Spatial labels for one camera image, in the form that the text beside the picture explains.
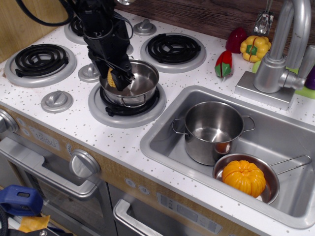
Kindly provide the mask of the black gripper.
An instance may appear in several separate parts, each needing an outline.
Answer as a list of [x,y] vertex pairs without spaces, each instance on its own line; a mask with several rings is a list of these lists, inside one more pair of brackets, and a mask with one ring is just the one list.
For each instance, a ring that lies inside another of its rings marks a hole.
[[114,68],[111,74],[118,91],[123,91],[135,80],[126,53],[130,42],[123,20],[85,23],[84,40],[88,44],[89,57],[102,78],[107,78],[110,67]]

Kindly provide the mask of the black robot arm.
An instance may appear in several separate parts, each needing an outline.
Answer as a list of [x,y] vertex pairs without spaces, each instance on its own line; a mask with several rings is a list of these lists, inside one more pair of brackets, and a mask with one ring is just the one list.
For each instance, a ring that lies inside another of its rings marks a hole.
[[60,4],[67,13],[67,19],[57,23],[37,18],[21,0],[17,4],[32,20],[48,27],[66,25],[77,16],[83,26],[89,58],[97,67],[100,79],[112,78],[118,91],[132,83],[134,75],[127,55],[132,35],[127,32],[127,19],[115,12],[114,0],[62,0]]

